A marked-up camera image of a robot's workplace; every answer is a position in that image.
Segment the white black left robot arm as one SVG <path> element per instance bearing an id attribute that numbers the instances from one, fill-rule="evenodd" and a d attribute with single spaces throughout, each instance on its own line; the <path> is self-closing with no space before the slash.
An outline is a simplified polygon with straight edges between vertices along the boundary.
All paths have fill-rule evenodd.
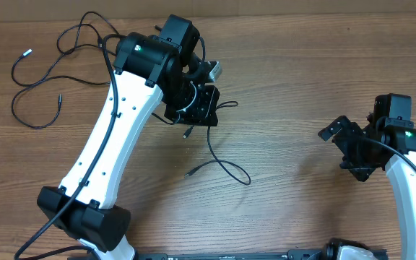
<path id="1" fill-rule="evenodd" d="M 116 205 L 121 177 L 144 125 L 166 105 L 172 124 L 216 126 L 221 74 L 216 61 L 197 58 L 202 41 L 192 22 L 170 15 L 158 35 L 119 38 L 108 62 L 110 89 L 76 164 L 58 186 L 45 186 L 38 206 L 92 259 L 133 259 L 126 239 L 130 212 Z"/>

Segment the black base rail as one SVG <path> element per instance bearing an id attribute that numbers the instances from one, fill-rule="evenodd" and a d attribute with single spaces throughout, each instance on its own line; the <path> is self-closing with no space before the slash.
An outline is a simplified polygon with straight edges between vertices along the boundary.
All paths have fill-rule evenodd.
<path id="1" fill-rule="evenodd" d="M 275 253 L 215 253 L 167 255 L 165 253 L 138 253 L 134 260 L 319 260 L 322 249 L 290 249 Z"/>

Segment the brown cardboard back board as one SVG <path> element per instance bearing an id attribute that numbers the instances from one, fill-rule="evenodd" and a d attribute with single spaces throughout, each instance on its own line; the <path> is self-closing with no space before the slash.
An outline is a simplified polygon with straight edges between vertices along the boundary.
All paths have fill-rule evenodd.
<path id="1" fill-rule="evenodd" d="M 416 0 L 0 0 L 0 22 L 107 18 L 229 17 L 416 12 Z"/>

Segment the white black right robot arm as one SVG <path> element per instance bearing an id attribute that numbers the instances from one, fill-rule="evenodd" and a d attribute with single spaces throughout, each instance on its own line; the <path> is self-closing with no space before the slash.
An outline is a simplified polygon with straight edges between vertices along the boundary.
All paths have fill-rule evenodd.
<path id="1" fill-rule="evenodd" d="M 318 133 L 339 148 L 340 168 L 358 181 L 367 181 L 378 168 L 385 172 L 394 192 L 403 259 L 416 259 L 416 128 L 411 108 L 407 95 L 379 95 L 366 127 L 339 116 Z"/>

